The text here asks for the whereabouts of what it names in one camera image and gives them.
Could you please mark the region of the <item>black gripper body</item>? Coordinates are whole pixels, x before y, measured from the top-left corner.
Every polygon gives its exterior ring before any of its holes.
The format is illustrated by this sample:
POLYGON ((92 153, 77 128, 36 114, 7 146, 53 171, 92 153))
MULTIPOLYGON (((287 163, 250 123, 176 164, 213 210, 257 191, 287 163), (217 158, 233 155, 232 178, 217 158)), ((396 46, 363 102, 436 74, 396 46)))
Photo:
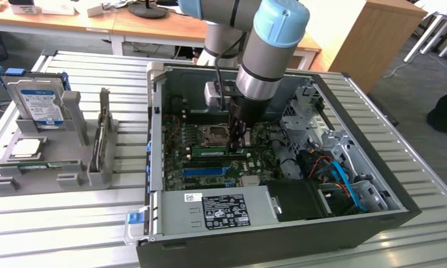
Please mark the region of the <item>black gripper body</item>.
POLYGON ((242 96, 232 97, 229 103, 229 129, 245 125, 253 127, 265 113, 271 100, 252 100, 242 96))

